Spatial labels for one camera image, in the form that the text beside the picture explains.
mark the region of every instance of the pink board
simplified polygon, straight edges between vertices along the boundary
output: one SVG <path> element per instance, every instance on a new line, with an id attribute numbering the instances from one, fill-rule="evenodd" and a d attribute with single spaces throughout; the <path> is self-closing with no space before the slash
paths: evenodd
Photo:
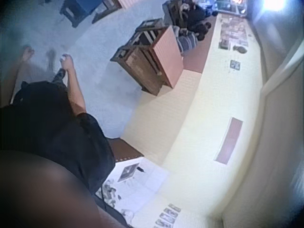
<path id="1" fill-rule="evenodd" d="M 222 147 L 215 159 L 217 162 L 227 165 L 232 152 L 237 144 L 243 121 L 231 118 Z"/>
<path id="2" fill-rule="evenodd" d="M 184 69 L 184 64 L 172 26 L 168 27 L 153 49 L 168 77 L 170 86 L 174 88 Z"/>
<path id="3" fill-rule="evenodd" d="M 131 7 L 133 4 L 135 4 L 141 0 L 118 0 L 118 1 L 124 9 L 127 9 L 127 8 Z"/>

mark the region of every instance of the light blue floor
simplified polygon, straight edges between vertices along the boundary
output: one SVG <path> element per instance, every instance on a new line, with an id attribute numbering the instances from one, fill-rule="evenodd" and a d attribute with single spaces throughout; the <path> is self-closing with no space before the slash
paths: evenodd
<path id="1" fill-rule="evenodd" d="M 18 79 L 16 90 L 21 80 L 50 80 L 53 72 L 60 68 L 60 56 L 71 54 L 87 111 L 98 120 L 107 137 L 119 137 L 142 91 L 118 64 L 109 60 L 143 20 L 163 17 L 165 0 L 142 0 L 130 9 L 120 9 L 92 25 L 93 13 L 77 28 L 72 28 L 70 21 L 59 14 L 63 0 L 53 0 L 44 5 L 39 2 L 13 1 L 3 16 L 2 75 L 25 44 L 35 49 L 35 55 L 30 62 L 32 66 L 22 71 L 24 75 Z M 52 58 L 47 53 L 50 50 L 55 54 L 53 64 L 49 64 Z"/>

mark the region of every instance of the bright light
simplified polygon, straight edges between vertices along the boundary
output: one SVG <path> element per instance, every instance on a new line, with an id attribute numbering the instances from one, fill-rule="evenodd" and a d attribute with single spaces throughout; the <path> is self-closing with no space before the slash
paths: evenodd
<path id="1" fill-rule="evenodd" d="M 280 11 L 285 6 L 285 0 L 264 0 L 266 10 Z"/>

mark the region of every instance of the leg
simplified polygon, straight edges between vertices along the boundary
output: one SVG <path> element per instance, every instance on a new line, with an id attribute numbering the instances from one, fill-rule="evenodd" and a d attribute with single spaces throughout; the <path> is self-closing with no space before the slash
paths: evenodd
<path id="1" fill-rule="evenodd" d="M 58 73 L 55 75 L 52 83 L 56 84 L 57 86 L 61 87 L 61 88 L 64 88 L 65 90 L 67 89 L 66 85 L 63 83 L 63 78 L 65 77 L 66 75 L 66 71 L 64 69 L 60 69 L 58 71 Z"/>

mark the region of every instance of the hand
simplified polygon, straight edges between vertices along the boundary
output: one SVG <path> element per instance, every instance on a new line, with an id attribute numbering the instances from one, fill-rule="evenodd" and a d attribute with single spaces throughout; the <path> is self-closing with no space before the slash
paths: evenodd
<path id="1" fill-rule="evenodd" d="M 31 47 L 26 47 L 21 56 L 21 61 L 22 62 L 28 61 L 33 56 L 34 53 L 35 53 L 34 49 L 32 49 Z"/>
<path id="2" fill-rule="evenodd" d="M 72 57 L 68 54 L 63 54 L 63 56 L 65 57 L 65 59 L 60 60 L 62 68 L 65 69 L 66 71 L 73 70 L 74 63 Z"/>

